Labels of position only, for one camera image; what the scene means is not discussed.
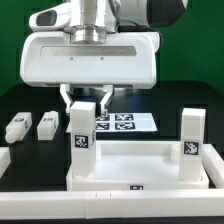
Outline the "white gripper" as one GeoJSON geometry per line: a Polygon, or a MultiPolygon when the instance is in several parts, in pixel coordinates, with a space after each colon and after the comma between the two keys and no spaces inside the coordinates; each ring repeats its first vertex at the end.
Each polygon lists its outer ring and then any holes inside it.
{"type": "Polygon", "coordinates": [[[158,49],[156,32],[109,34],[104,44],[72,44],[64,32],[36,32],[24,43],[20,76],[31,86],[61,84],[67,114],[73,104],[71,85],[103,86],[100,115],[105,116],[114,86],[150,89],[155,85],[158,49]]]}

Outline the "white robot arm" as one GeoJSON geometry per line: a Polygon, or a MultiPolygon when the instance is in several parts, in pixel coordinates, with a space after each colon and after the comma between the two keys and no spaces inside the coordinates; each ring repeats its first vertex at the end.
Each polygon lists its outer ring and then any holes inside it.
{"type": "Polygon", "coordinates": [[[29,18],[32,33],[22,51],[20,76],[31,86],[60,88],[70,107],[74,87],[105,92],[107,113],[116,88],[156,84],[159,27],[173,25],[188,0],[64,0],[29,18]]]}

